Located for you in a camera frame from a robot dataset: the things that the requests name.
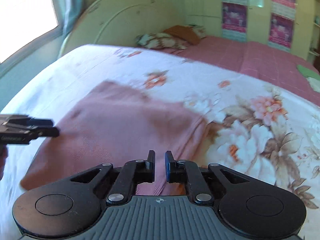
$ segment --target green cloth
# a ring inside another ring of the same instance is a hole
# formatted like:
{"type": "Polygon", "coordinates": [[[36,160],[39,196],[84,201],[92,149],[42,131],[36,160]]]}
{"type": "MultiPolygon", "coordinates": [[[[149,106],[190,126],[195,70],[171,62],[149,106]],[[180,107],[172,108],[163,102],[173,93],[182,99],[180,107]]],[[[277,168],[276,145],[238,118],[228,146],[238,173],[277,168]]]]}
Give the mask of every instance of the green cloth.
{"type": "Polygon", "coordinates": [[[312,71],[302,65],[297,65],[297,69],[305,78],[312,77],[312,78],[320,81],[320,75],[317,74],[316,72],[314,72],[314,71],[312,71]]]}

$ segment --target patterned pillow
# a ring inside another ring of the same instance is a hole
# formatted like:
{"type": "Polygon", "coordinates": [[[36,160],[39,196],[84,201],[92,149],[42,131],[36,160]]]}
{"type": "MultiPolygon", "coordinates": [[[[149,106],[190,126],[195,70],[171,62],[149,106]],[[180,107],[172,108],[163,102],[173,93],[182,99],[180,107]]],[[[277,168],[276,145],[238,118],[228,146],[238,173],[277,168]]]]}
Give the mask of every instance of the patterned pillow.
{"type": "Polygon", "coordinates": [[[186,49],[186,42],[167,33],[144,34],[136,38],[136,43],[146,49],[186,49]]]}
{"type": "Polygon", "coordinates": [[[196,24],[189,24],[189,27],[192,28],[192,30],[194,31],[195,34],[197,34],[197,36],[201,39],[205,38],[207,35],[205,33],[205,27],[204,26],[200,26],[200,25],[196,25],[196,24]]]}

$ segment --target pillow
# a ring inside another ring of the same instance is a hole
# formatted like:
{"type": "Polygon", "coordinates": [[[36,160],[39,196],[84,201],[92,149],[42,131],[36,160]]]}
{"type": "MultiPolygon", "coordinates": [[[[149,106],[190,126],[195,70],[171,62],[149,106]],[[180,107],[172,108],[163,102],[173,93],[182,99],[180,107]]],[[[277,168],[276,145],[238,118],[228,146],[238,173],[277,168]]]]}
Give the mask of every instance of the pillow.
{"type": "Polygon", "coordinates": [[[186,49],[186,42],[167,33],[144,34],[136,38],[136,43],[146,49],[186,49]]]}
{"type": "Polygon", "coordinates": [[[182,38],[192,45],[198,45],[200,43],[200,38],[189,26],[175,25],[169,29],[163,31],[174,37],[182,38]]]}
{"type": "Polygon", "coordinates": [[[201,39],[205,38],[207,35],[205,33],[205,27],[204,26],[200,26],[200,25],[196,25],[196,24],[189,24],[189,27],[192,28],[192,30],[194,31],[194,33],[201,39]]]}

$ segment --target round black pad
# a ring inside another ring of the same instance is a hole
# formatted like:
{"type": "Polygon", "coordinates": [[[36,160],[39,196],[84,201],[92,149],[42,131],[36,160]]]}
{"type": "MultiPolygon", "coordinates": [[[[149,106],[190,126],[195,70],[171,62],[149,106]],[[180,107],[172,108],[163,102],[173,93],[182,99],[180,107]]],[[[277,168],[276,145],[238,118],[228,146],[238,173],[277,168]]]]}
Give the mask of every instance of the round black pad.
{"type": "Polygon", "coordinates": [[[72,206],[72,198],[60,194],[47,195],[36,202],[36,209],[48,216],[61,215],[69,211],[72,206]]]}
{"type": "Polygon", "coordinates": [[[247,200],[247,208],[255,215],[272,217],[283,210],[283,203],[272,196],[258,195],[247,200]]]}
{"type": "Polygon", "coordinates": [[[219,203],[222,219],[252,239],[284,239],[306,218],[303,202],[289,191],[263,183],[233,184],[219,203]]]}
{"type": "Polygon", "coordinates": [[[20,230],[47,239],[64,238],[90,227],[101,214],[101,204],[84,185],[88,184],[59,181],[21,195],[12,208],[20,230]]]}

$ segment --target metal screw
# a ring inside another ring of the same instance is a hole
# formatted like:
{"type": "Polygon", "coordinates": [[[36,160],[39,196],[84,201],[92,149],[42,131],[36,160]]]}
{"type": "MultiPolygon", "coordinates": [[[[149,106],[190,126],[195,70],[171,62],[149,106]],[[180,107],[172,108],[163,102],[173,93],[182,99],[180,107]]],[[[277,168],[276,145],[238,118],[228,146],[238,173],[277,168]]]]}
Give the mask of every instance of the metal screw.
{"type": "Polygon", "coordinates": [[[114,202],[117,202],[117,201],[121,201],[124,199],[124,196],[122,194],[119,194],[119,193],[115,193],[115,194],[111,194],[108,196],[108,199],[110,201],[114,201],[114,202]]]}
{"type": "Polygon", "coordinates": [[[196,199],[198,201],[201,201],[201,202],[205,202],[205,201],[209,201],[211,198],[211,196],[209,194],[206,194],[206,193],[201,193],[201,194],[198,194],[196,196],[196,199]]]}

